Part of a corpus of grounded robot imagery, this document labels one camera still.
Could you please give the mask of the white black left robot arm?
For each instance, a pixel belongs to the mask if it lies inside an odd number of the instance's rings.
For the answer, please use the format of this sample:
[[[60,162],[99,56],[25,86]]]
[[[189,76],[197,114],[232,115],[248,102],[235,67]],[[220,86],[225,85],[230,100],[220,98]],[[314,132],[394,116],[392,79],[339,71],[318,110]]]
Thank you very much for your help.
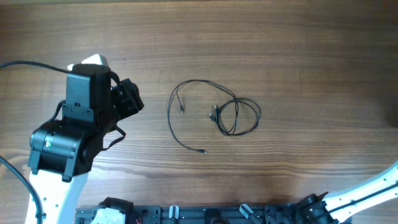
[[[126,133],[118,122],[141,109],[139,89],[107,65],[80,63],[67,72],[66,98],[30,137],[29,180],[42,205],[44,223],[72,223],[94,158],[107,148],[104,137]]]

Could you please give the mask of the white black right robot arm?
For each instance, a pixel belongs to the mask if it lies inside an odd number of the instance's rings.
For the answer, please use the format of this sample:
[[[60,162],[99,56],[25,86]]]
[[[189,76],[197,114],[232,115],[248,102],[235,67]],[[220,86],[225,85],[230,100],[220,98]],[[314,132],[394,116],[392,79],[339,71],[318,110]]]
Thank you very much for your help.
[[[340,192],[311,194],[294,206],[294,223],[343,223],[352,215],[397,198],[397,163],[377,176]]]

